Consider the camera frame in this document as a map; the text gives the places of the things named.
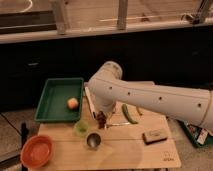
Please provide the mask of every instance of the small object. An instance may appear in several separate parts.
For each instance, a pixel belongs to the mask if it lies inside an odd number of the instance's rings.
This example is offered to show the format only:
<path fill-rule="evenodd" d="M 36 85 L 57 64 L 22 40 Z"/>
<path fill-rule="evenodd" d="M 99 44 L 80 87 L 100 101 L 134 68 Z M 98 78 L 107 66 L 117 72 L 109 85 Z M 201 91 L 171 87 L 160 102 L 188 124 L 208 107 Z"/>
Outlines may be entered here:
<path fill-rule="evenodd" d="M 112 126 L 124 126 L 124 125 L 130 125 L 130 122 L 122 122 L 122 123 L 112 123 L 112 124 L 106 124 L 106 127 L 112 127 Z"/>
<path fill-rule="evenodd" d="M 142 116 L 143 113 L 140 111 L 140 107 L 136 106 L 135 108 L 136 108 L 136 111 L 138 112 L 138 114 L 139 114 L 140 116 Z"/>
<path fill-rule="evenodd" d="M 194 138 L 197 139 L 200 134 L 201 128 L 190 124 L 187 125 L 187 128 L 189 129 L 190 133 L 194 136 Z"/>
<path fill-rule="evenodd" d="M 94 104 L 93 104 L 92 99 L 91 99 L 91 94 L 90 94 L 89 88 L 87 86 L 85 86 L 84 89 L 85 89 L 85 93 L 86 93 L 86 96 L 87 96 L 87 99 L 88 99 L 89 108 L 90 108 L 92 117 L 93 117 L 93 119 L 95 119 L 96 118 L 95 107 L 94 107 Z"/>
<path fill-rule="evenodd" d="M 52 140 L 46 135 L 31 137 L 21 150 L 21 163 L 31 169 L 45 165 L 52 156 Z"/>
<path fill-rule="evenodd" d="M 146 144 L 164 141 L 168 138 L 165 129 L 148 131 L 143 133 L 142 136 Z"/>
<path fill-rule="evenodd" d="M 69 109 L 77 109 L 79 106 L 78 100 L 76 98 L 70 98 L 67 100 L 67 106 Z"/>
<path fill-rule="evenodd" d="M 104 115 L 104 113 L 102 111 L 99 111 L 99 113 L 96 117 L 96 120 L 98 121 L 99 129 L 103 129 L 106 124 L 106 116 Z"/>
<path fill-rule="evenodd" d="M 23 147 L 27 141 L 27 135 L 29 134 L 29 129 L 25 122 L 21 124 L 21 146 Z"/>
<path fill-rule="evenodd" d="M 146 14 L 142 13 L 141 14 L 141 22 L 150 22 L 150 19 L 146 16 Z"/>
<path fill-rule="evenodd" d="M 126 104 L 122 104 L 121 108 L 122 108 L 122 112 L 124 114 L 124 117 L 127 119 L 128 122 L 130 122 L 131 124 L 138 124 L 137 121 L 134 121 L 131 118 Z"/>
<path fill-rule="evenodd" d="M 65 3 L 65 5 L 68 5 L 69 4 L 69 0 L 65 0 L 64 3 Z"/>
<path fill-rule="evenodd" d="M 208 136 L 208 131 L 205 129 L 202 129 L 200 132 L 200 135 L 197 138 L 197 142 L 203 145 L 206 141 L 207 136 Z"/>
<path fill-rule="evenodd" d="M 77 136 L 84 137 L 87 134 L 89 125 L 86 121 L 80 120 L 74 125 L 74 132 Z"/>
<path fill-rule="evenodd" d="M 90 148 L 96 149 L 101 144 L 101 136 L 98 133 L 90 133 L 86 141 Z"/>

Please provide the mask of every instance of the metal cup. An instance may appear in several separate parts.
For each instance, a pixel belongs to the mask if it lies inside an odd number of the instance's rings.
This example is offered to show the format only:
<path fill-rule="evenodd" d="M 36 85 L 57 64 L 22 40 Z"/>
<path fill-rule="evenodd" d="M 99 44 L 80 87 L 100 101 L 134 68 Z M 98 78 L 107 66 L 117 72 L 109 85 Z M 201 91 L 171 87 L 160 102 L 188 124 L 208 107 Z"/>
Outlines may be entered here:
<path fill-rule="evenodd" d="M 86 143 L 91 149 L 97 149 L 101 144 L 101 136 L 98 133 L 90 133 L 87 136 Z"/>

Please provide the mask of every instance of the dark wall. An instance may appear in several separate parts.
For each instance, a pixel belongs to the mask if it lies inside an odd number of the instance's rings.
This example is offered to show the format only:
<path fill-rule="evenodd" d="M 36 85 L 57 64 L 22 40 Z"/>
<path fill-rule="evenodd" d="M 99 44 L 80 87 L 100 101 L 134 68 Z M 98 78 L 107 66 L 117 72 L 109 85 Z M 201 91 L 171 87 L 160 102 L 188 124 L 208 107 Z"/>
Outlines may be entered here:
<path fill-rule="evenodd" d="M 3 44 L 0 108 L 36 106 L 46 78 L 88 81 L 107 60 L 122 66 L 125 80 L 205 84 L 213 80 L 212 50 L 210 26 Z"/>

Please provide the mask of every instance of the wooden table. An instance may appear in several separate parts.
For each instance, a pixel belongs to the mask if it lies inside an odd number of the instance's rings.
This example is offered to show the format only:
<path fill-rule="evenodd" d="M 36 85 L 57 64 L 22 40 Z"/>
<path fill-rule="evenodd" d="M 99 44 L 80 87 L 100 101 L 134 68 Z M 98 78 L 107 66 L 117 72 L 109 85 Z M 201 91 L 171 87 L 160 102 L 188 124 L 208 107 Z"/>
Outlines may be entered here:
<path fill-rule="evenodd" d="M 105 169 L 143 169 L 176 168 L 181 162 L 164 115 L 128 105 L 129 113 L 139 124 L 113 126 L 99 130 L 97 122 L 91 117 L 87 100 L 83 99 L 82 118 L 90 125 L 90 131 L 98 132 L 102 143 L 97 150 L 86 146 L 85 138 L 75 135 L 73 124 L 41 124 L 39 134 L 49 135 L 53 140 L 52 159 L 39 170 L 105 170 Z M 110 122 L 125 122 L 121 103 L 117 103 L 116 114 Z M 141 138 L 145 131 L 164 128 L 168 139 L 146 145 Z"/>

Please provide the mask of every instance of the orange bowl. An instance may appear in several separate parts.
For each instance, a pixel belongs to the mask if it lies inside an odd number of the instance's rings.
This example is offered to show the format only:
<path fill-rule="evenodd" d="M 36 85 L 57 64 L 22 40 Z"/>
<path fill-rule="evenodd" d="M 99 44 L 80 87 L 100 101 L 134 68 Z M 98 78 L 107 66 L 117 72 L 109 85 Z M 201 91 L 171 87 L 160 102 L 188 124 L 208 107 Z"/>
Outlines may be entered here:
<path fill-rule="evenodd" d="M 31 169 L 45 165 L 52 156 L 52 140 L 46 135 L 31 137 L 21 150 L 22 164 Z"/>

